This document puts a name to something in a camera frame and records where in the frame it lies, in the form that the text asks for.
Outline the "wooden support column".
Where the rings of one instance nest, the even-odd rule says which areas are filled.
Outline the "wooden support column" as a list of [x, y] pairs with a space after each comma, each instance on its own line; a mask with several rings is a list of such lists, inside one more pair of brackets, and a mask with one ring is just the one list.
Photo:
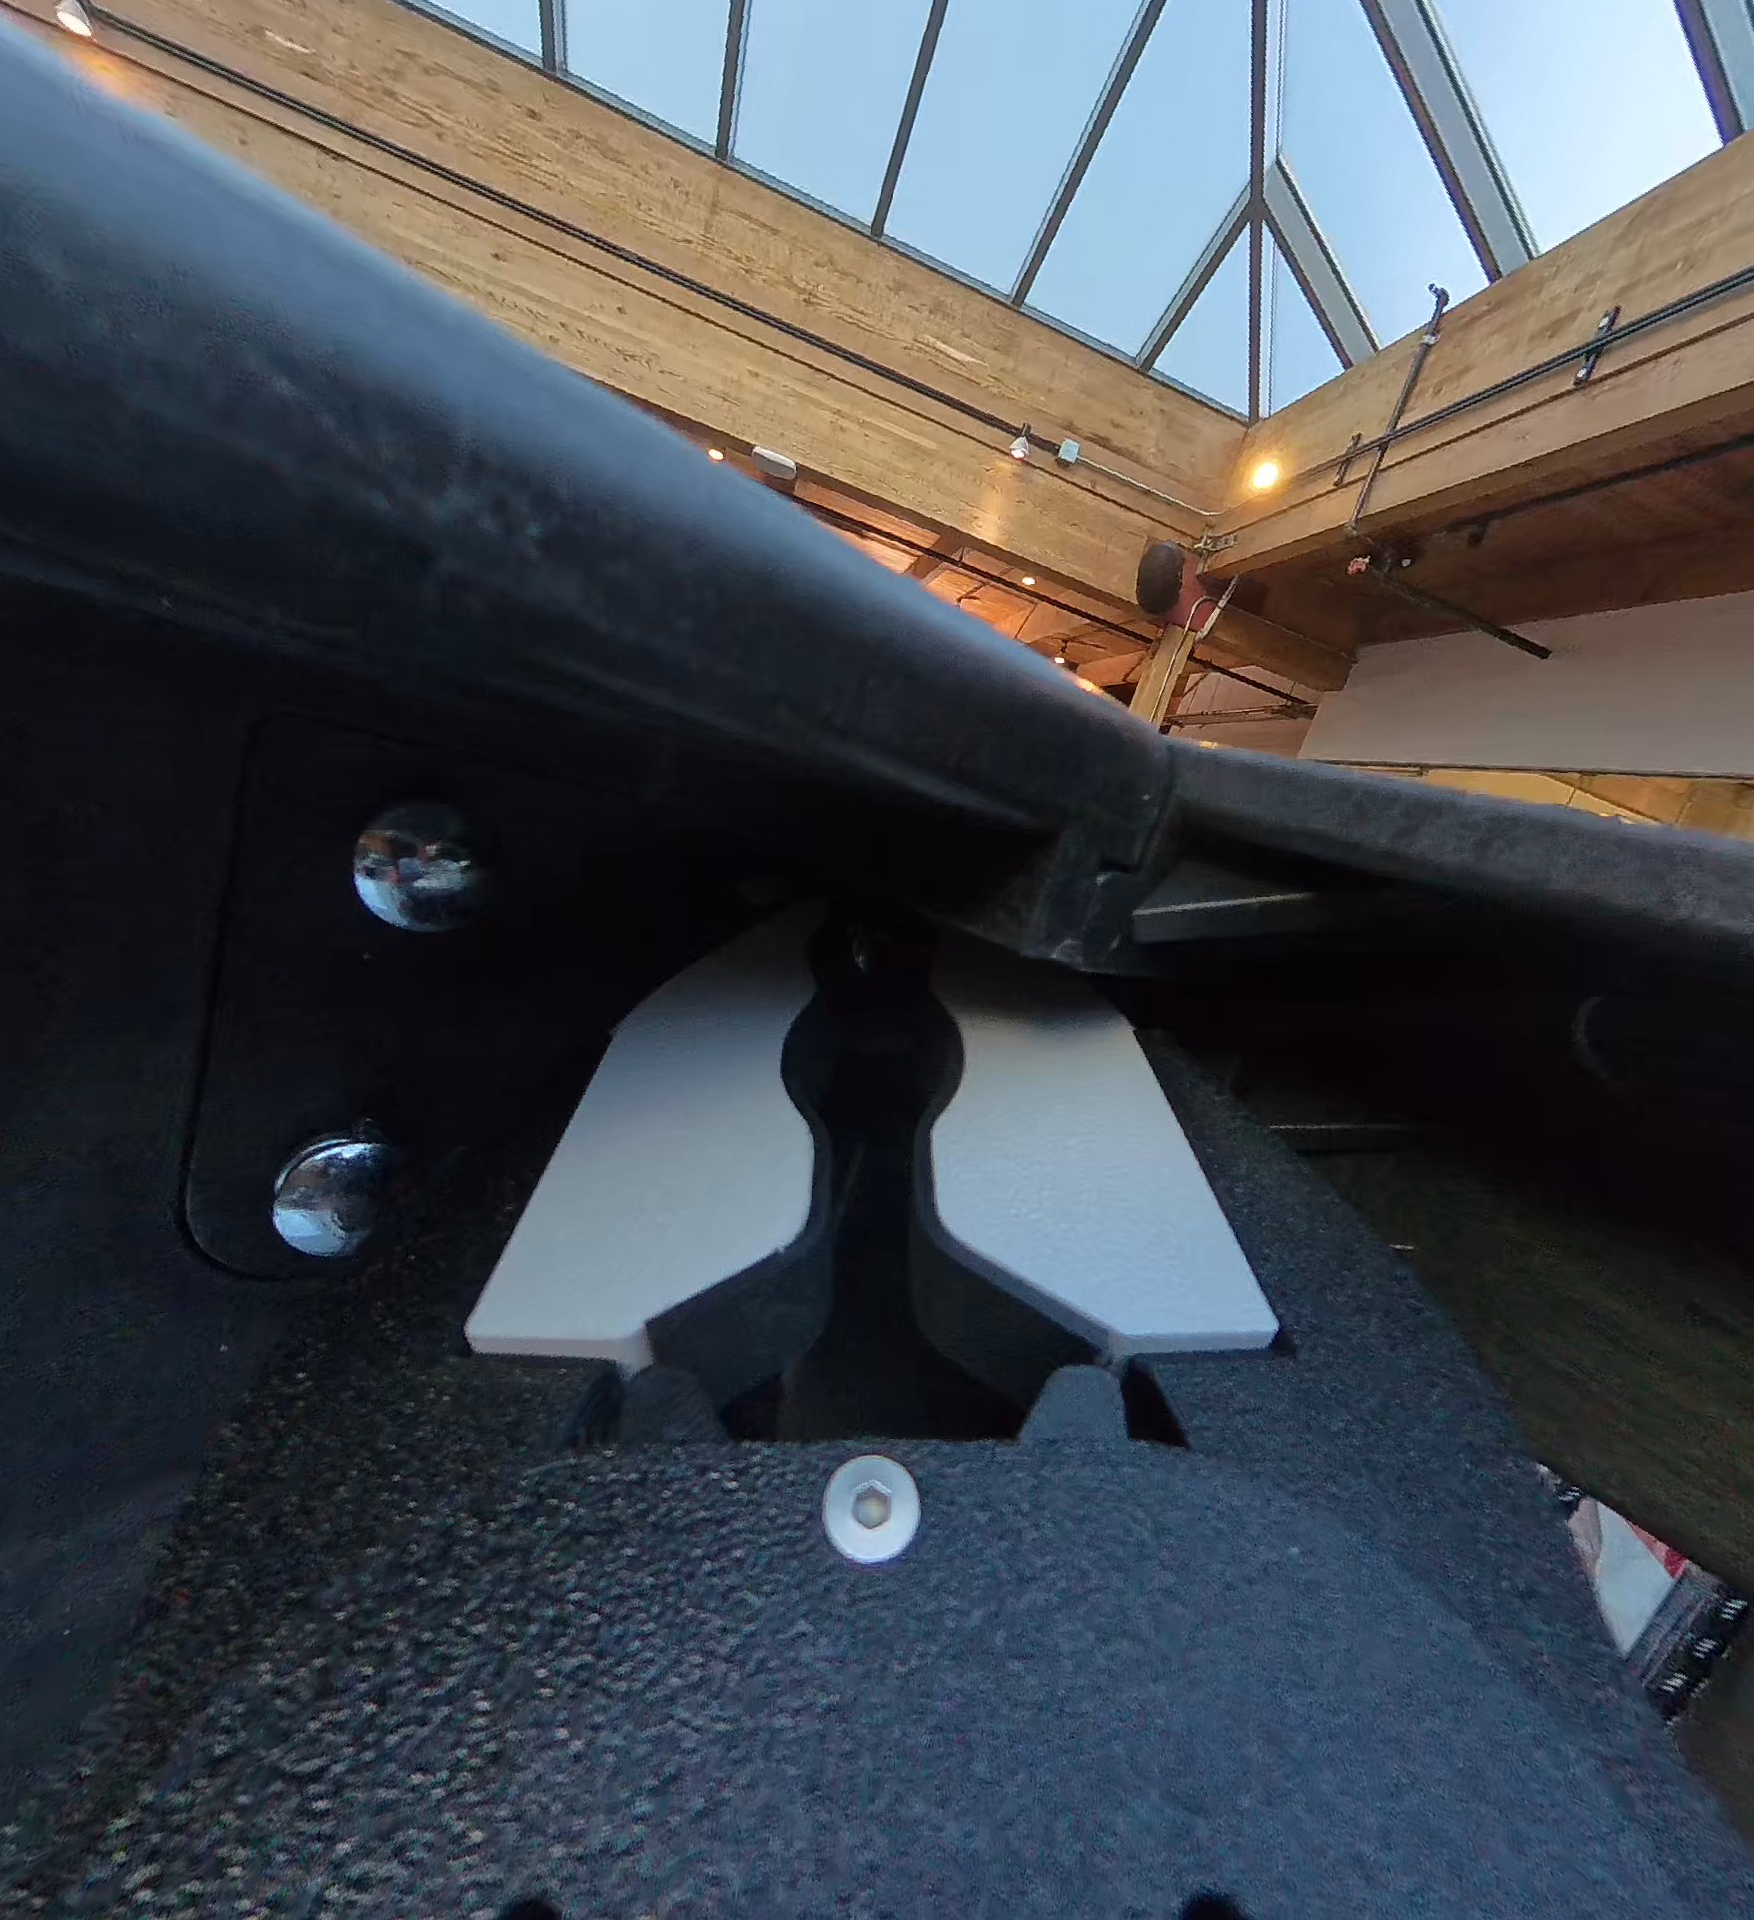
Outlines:
[[1183, 622], [1166, 622], [1133, 678], [1129, 711], [1153, 731], [1162, 731], [1169, 719], [1192, 644], [1192, 633]]

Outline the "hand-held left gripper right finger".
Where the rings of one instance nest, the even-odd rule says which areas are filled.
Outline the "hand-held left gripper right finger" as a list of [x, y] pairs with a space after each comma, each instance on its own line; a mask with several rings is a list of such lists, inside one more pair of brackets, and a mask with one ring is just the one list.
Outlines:
[[961, 936], [923, 989], [905, 1287], [939, 1358], [1030, 1410], [1062, 1367], [1271, 1352], [1278, 1313], [1129, 1018]]

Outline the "wooden desk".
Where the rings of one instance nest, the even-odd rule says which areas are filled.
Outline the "wooden desk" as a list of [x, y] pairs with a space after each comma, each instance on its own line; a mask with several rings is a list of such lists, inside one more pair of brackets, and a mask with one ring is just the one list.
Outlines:
[[[1417, 1150], [1305, 1159], [1419, 1272], [1560, 1477], [1754, 1604], [1754, 1271]], [[1675, 1734], [1754, 1845], [1754, 1607]]]

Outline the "black conduit pipe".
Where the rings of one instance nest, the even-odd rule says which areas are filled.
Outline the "black conduit pipe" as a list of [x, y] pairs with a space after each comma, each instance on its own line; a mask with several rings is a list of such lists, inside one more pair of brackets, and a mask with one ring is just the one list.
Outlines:
[[1451, 295], [1446, 286], [1431, 282], [1427, 286], [1429, 295], [1429, 312], [1417, 332], [1417, 343], [1411, 352], [1410, 364], [1404, 371], [1402, 382], [1396, 391], [1391, 408], [1382, 427], [1369, 436], [1355, 436], [1345, 449], [1344, 461], [1338, 466], [1336, 485], [1345, 488], [1352, 474], [1361, 467], [1359, 490], [1354, 496], [1349, 512], [1345, 516], [1345, 535], [1355, 535], [1363, 523], [1363, 516], [1371, 503], [1376, 483], [1380, 479], [1386, 453], [1391, 449], [1396, 436], [1404, 427], [1411, 402], [1417, 395], [1417, 385], [1424, 375], [1424, 367], [1442, 341], [1444, 321], [1451, 305]]

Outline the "black textured storage case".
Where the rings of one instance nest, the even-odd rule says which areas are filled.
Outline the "black textured storage case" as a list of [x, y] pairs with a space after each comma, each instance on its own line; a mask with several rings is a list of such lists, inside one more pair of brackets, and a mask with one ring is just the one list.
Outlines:
[[[817, 1343], [475, 1353], [813, 900]], [[1271, 1352], [928, 1343], [950, 936], [1129, 1018]], [[1153, 731], [0, 17], [0, 1915], [1754, 1915], [1305, 1161], [1424, 1140], [1754, 1254], [1754, 844]]]

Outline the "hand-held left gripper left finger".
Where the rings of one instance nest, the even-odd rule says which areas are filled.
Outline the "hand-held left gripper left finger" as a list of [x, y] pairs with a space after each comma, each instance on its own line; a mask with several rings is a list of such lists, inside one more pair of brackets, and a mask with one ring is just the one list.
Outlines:
[[789, 906], [625, 1016], [464, 1323], [475, 1353], [659, 1366], [724, 1407], [817, 1343], [838, 1232], [822, 925]]

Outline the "glass skylight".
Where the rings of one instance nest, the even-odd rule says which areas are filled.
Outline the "glass skylight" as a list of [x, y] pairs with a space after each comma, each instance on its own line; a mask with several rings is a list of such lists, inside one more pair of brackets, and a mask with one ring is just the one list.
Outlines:
[[1754, 4], [418, 4], [1271, 415], [1754, 129]]

